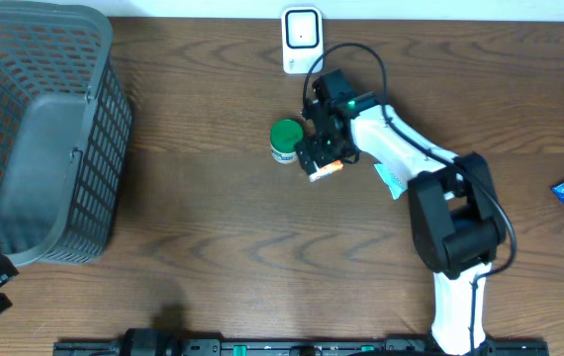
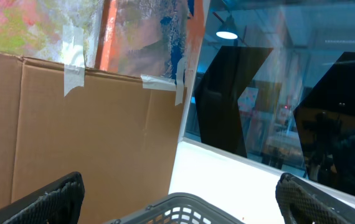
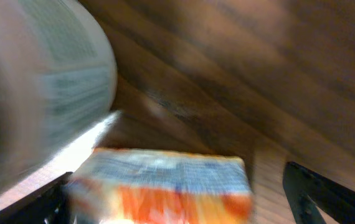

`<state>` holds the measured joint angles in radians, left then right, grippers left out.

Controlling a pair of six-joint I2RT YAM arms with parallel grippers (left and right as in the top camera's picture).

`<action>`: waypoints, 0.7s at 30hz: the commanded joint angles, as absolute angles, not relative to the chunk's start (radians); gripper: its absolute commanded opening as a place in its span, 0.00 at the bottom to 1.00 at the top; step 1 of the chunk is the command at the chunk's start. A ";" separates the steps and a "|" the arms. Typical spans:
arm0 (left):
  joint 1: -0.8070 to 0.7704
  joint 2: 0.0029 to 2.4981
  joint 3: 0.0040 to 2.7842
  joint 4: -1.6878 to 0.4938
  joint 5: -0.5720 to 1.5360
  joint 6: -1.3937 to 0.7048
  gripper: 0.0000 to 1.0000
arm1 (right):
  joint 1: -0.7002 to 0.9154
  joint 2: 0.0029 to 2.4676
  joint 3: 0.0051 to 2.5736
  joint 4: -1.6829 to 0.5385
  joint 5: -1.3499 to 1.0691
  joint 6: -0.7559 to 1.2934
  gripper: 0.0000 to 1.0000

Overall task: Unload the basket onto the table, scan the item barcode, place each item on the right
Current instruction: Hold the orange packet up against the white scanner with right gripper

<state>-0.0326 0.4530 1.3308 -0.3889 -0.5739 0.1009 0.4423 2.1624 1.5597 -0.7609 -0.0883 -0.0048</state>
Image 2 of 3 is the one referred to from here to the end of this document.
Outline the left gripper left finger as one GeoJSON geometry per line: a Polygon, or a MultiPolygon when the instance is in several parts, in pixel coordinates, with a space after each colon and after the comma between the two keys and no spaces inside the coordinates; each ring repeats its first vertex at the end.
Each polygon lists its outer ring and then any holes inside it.
{"type": "Polygon", "coordinates": [[[71,172],[0,209],[0,223],[77,224],[84,196],[81,173],[71,172]]]}

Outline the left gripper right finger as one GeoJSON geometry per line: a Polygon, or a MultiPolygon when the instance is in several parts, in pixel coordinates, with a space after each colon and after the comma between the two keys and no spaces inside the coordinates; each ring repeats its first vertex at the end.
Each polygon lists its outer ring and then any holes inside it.
{"type": "Polygon", "coordinates": [[[287,172],[275,198],[286,224],[355,224],[355,208],[287,172]]]}

